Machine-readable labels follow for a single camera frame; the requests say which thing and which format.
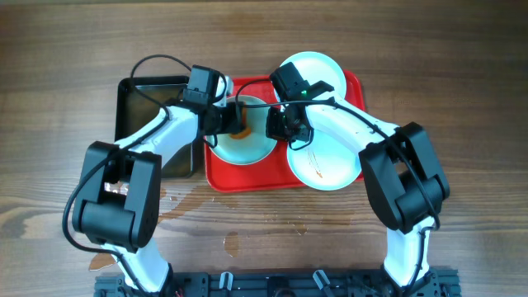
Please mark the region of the orange green scrub sponge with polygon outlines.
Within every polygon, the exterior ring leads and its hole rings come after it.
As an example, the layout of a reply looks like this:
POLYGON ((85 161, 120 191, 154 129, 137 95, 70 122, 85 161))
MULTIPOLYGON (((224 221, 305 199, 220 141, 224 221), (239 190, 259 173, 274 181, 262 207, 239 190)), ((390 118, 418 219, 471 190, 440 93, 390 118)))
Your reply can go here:
POLYGON ((242 130, 236 134, 229 134, 231 139, 244 139, 252 133, 251 127, 247 124, 247 114, 248 110, 246 108, 242 109, 242 130))

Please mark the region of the light blue plate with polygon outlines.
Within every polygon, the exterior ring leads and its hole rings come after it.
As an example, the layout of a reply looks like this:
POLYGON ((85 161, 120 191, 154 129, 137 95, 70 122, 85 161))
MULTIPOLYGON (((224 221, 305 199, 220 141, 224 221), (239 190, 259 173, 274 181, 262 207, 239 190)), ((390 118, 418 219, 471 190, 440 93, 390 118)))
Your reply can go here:
POLYGON ((314 132, 310 145, 299 150, 288 148, 286 156, 294 175, 313 189, 340 190, 361 175, 357 155, 318 130, 314 132))
POLYGON ((287 63, 292 63, 300 76, 310 85, 324 81, 334 87, 335 93, 340 96, 337 100, 339 103, 345 101, 347 94, 345 74, 339 64, 329 56, 319 52, 305 51, 293 54, 280 65, 284 66, 287 63))
POLYGON ((222 161, 234 165, 249 165, 260 162, 275 148, 277 141, 266 137, 266 120, 269 107, 247 110, 247 126, 251 133, 242 139, 234 139, 230 134, 219 134, 218 144, 213 154, 222 161))

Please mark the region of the light blue plate bottom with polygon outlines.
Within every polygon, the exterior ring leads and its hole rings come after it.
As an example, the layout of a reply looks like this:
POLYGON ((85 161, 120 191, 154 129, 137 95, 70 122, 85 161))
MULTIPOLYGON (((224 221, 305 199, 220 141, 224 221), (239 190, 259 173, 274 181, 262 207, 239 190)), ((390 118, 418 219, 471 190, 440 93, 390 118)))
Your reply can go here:
POLYGON ((299 150, 288 148, 286 156, 294 175, 313 189, 340 190, 361 175, 357 155, 318 130, 314 132, 310 145, 299 150))

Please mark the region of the light blue plate top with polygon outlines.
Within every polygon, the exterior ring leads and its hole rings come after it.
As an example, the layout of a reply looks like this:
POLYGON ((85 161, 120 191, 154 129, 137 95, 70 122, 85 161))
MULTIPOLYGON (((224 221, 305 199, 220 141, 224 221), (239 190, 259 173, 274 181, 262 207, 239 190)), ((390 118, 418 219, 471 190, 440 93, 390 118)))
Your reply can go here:
POLYGON ((319 52, 305 51, 293 54, 280 65, 284 66, 287 63, 292 63, 300 76, 310 85, 324 81, 334 87, 335 93, 340 96, 337 100, 339 103, 345 101, 347 94, 345 74, 339 64, 329 56, 319 52))

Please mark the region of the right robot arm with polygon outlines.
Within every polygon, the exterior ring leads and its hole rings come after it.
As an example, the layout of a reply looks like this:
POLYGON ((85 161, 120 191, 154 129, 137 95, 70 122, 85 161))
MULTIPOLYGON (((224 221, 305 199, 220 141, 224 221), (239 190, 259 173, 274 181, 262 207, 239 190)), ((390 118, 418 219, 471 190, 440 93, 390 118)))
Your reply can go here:
POLYGON ((370 207, 388 230, 384 270, 402 290, 415 290, 429 270, 429 235, 450 194, 424 128, 384 122, 329 98, 275 104, 266 135, 301 142, 289 149, 288 163, 306 186, 334 191, 364 178, 370 207))

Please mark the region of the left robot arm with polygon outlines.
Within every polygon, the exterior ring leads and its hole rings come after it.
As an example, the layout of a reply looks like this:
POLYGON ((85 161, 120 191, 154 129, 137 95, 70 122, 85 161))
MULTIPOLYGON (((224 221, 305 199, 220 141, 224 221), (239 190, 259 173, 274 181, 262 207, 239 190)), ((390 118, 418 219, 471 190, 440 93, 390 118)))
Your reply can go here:
POLYGON ((243 108, 241 103, 161 106, 131 136, 87 148, 79 183, 64 209, 63 232, 79 250, 112 255, 125 276, 121 294, 177 294, 172 267, 153 239, 162 169, 198 138, 241 131, 243 108))

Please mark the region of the red serving tray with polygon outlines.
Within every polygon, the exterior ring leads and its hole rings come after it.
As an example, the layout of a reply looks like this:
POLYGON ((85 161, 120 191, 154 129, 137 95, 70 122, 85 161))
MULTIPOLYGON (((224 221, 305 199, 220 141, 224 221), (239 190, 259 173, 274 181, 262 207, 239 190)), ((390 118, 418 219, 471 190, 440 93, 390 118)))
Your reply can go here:
MULTIPOLYGON (((346 78, 345 100, 360 110, 365 111, 365 100, 359 78, 351 71, 343 70, 346 78)), ((233 94, 245 83, 267 76, 233 78, 233 94)), ((273 87, 269 81, 256 82, 249 86, 248 95, 262 99, 266 103, 276 101, 273 87)), ((264 191, 306 186, 290 170, 286 152, 288 145, 279 142, 273 151, 263 160, 251 165, 233 165, 214 155, 204 144, 205 176, 207 182, 216 191, 246 192, 264 191)))

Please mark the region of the black water tray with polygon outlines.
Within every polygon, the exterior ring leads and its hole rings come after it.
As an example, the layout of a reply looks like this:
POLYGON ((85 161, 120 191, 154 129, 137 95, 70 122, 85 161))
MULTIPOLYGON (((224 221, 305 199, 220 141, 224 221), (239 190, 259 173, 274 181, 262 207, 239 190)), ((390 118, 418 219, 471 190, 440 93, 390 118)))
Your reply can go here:
MULTIPOLYGON (((134 85, 146 95, 165 103, 187 85, 187 76, 134 78, 134 85)), ((129 78, 120 81, 117 88, 115 140, 135 133, 150 122, 159 107, 140 96, 131 87, 129 78)), ((198 168, 199 153, 196 144, 181 148, 162 169, 162 178, 188 178, 198 168)))

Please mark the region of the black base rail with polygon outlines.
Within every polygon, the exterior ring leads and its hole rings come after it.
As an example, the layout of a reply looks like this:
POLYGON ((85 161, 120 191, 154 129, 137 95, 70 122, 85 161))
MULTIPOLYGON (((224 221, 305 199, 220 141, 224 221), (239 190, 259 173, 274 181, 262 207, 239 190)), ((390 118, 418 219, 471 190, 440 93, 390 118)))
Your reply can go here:
MULTIPOLYGON (((174 273, 172 284, 154 296, 406 296, 403 289, 379 270, 312 273, 239 274, 226 271, 174 273)), ((140 296, 123 275, 96 278, 93 296, 140 296)), ((430 268, 417 280, 409 296, 460 297, 457 270, 430 268)))

